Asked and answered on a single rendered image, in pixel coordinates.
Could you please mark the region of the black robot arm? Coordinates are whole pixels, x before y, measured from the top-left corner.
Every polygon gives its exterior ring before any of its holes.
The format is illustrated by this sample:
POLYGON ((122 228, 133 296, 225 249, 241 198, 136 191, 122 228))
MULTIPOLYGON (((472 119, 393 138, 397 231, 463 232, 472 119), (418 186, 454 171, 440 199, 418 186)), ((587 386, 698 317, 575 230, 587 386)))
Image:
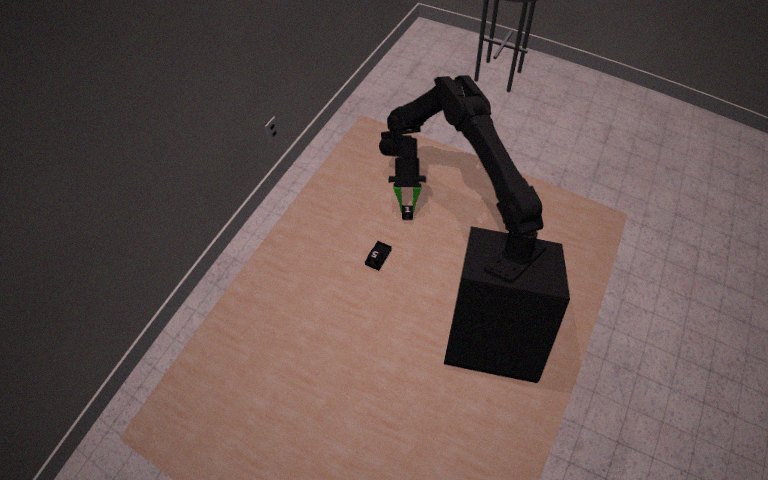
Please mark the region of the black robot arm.
POLYGON ((436 86, 431 90, 391 111, 387 118, 390 132, 381 132, 380 152, 405 161, 417 157, 417 139, 403 134, 421 132, 420 126, 443 110, 446 121, 462 132, 477 153, 493 184, 496 206, 509 231, 505 248, 485 265, 484 272, 511 284, 546 250, 547 245, 537 241, 537 231, 544 226, 541 200, 511 160, 490 117, 490 103, 471 77, 462 75, 452 80, 443 76, 434 82, 436 86))

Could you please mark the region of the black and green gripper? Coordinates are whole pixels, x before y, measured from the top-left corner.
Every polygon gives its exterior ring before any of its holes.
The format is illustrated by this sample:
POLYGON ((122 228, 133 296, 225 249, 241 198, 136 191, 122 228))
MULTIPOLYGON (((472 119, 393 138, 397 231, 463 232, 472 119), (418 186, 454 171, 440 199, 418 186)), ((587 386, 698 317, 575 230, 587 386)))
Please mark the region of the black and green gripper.
POLYGON ((396 194, 396 197, 399 201, 400 210, 402 213, 402 195, 401 195, 401 187, 413 187, 413 212, 415 210, 415 205, 417 198, 421 191, 421 184, 419 182, 426 183, 426 177, 420 178, 417 177, 417 157, 409 158, 409 161, 405 161, 405 158, 397 158, 397 177, 390 178, 395 176, 389 176, 389 183, 395 182, 393 184, 393 190, 396 194), (414 186, 417 185, 417 186, 414 186))

